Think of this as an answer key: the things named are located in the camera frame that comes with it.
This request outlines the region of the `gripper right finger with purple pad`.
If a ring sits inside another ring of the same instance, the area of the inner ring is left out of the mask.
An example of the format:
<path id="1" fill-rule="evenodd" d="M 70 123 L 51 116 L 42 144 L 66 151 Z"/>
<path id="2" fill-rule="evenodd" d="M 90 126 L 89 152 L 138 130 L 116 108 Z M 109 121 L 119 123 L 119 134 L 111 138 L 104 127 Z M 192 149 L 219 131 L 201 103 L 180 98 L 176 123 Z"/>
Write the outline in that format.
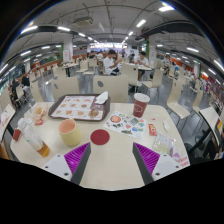
<path id="1" fill-rule="evenodd" d="M 181 169 L 168 154 L 156 153 L 138 143 L 133 143 L 133 154 L 145 185 Z"/>

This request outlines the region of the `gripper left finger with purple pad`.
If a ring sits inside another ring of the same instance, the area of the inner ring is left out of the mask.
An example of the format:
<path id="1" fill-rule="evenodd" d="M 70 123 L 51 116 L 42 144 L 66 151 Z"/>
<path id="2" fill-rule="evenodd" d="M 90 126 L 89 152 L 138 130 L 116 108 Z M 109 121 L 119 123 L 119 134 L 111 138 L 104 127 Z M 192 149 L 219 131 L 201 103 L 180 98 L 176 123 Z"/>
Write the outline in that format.
<path id="1" fill-rule="evenodd" d="M 42 169 L 79 185 L 90 154 L 91 144 L 86 143 L 65 155 L 56 154 Z"/>

